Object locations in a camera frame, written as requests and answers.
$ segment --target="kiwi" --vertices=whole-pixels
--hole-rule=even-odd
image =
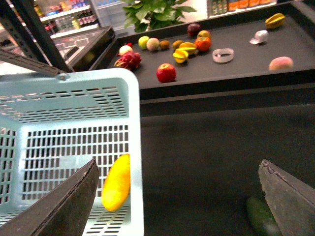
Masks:
[[[172,44],[172,47],[173,47],[174,49],[177,49],[177,48],[179,48],[179,45],[181,45],[182,43],[183,43],[182,40],[177,40],[177,41],[175,41],[175,42]]]
[[[159,43],[159,46],[161,47],[161,49],[169,49],[169,41],[167,40],[163,40]]]

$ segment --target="tangerine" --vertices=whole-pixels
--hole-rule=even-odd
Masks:
[[[208,37],[200,37],[195,40],[197,49],[201,52],[206,52],[211,47],[211,39]]]

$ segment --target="apple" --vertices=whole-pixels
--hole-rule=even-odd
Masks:
[[[187,27],[187,33],[189,36],[196,36],[200,32],[201,25],[197,23],[191,23]]]
[[[139,47],[142,49],[147,49],[147,42],[150,38],[148,36],[142,36],[138,40]]]
[[[119,56],[122,56],[123,54],[127,53],[127,52],[132,52],[133,49],[132,47],[128,46],[128,45],[124,45],[119,49]]]
[[[207,30],[202,30],[198,33],[197,38],[201,38],[201,37],[207,37],[207,38],[211,38],[211,34],[209,31]]]
[[[163,63],[157,68],[157,79],[161,83],[174,82],[176,78],[176,69],[169,63]]]

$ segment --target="wall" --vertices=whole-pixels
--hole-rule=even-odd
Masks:
[[[186,17],[183,21],[184,22],[192,22],[203,20],[207,18],[207,0],[188,0],[187,2],[182,4],[183,6],[191,6],[195,8],[196,12],[184,13]]]

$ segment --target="light blue plastic basket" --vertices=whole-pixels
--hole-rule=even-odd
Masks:
[[[83,235],[142,236],[137,78],[121,68],[66,77],[0,76],[0,226],[93,158],[100,176]],[[131,158],[130,196],[118,211],[107,212],[103,183],[125,153]]]

